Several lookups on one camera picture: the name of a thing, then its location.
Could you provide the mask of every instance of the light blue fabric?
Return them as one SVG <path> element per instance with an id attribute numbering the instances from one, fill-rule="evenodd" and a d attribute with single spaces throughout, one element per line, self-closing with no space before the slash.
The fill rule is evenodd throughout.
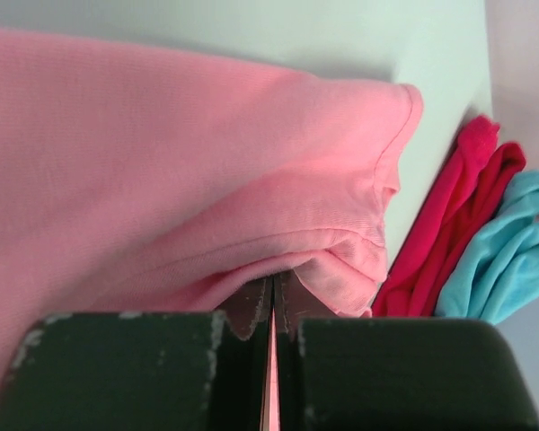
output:
<path id="1" fill-rule="evenodd" d="M 445 283 L 436 316 L 497 324 L 539 297 L 538 214 L 539 172 L 518 173 Z"/>

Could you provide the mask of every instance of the pink fabric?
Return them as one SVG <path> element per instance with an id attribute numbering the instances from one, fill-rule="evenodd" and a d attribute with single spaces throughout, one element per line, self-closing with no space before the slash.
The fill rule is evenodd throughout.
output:
<path id="1" fill-rule="evenodd" d="M 372 307 L 375 317 L 433 314 L 447 272 L 453 271 L 465 245 L 492 215 L 504 185 L 516 172 L 514 166 L 519 169 L 524 163 L 520 162 L 523 157 L 515 156 L 513 148 L 506 152 L 505 147 L 490 162 L 498 132 L 499 125 L 484 116 L 473 119 L 461 131 L 457 148 L 437 177 L 387 281 L 377 294 Z M 504 156 L 507 166 L 502 164 Z M 480 177 L 489 162 L 485 177 Z M 505 172 L 498 179 L 501 168 Z M 480 196 L 472 197 L 480 179 Z M 482 202 L 483 193 L 489 193 L 490 199 Z"/>
<path id="2" fill-rule="evenodd" d="M 369 311 L 418 91 L 0 30 L 0 375 L 54 311 L 207 310 L 295 268 Z"/>

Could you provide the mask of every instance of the white surface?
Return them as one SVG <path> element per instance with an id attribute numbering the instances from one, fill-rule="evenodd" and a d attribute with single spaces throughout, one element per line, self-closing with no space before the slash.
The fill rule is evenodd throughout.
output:
<path id="1" fill-rule="evenodd" d="M 539 169 L 539 0 L 489 0 L 487 14 L 495 118 L 523 146 L 527 168 Z M 539 299 L 499 328 L 539 408 Z"/>
<path id="2" fill-rule="evenodd" d="M 0 0 L 0 25 L 417 85 L 425 112 L 387 212 L 390 261 L 466 112 L 490 111 L 482 0 Z"/>

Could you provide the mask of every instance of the black object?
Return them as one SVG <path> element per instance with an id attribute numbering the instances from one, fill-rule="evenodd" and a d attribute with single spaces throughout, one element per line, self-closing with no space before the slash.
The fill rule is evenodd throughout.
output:
<path id="1" fill-rule="evenodd" d="M 272 308 L 283 431 L 539 430 L 490 325 L 336 318 L 284 273 L 212 313 L 39 322 L 1 385 L 0 431 L 260 430 Z"/>

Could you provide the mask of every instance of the dark red cloth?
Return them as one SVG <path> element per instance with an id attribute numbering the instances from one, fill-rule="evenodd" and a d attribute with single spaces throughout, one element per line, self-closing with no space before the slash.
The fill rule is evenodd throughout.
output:
<path id="1" fill-rule="evenodd" d="M 430 316 L 467 243 L 497 209 L 507 184 L 525 167 L 518 144 L 494 152 L 499 125 L 472 120 L 429 192 L 387 281 L 374 316 Z"/>

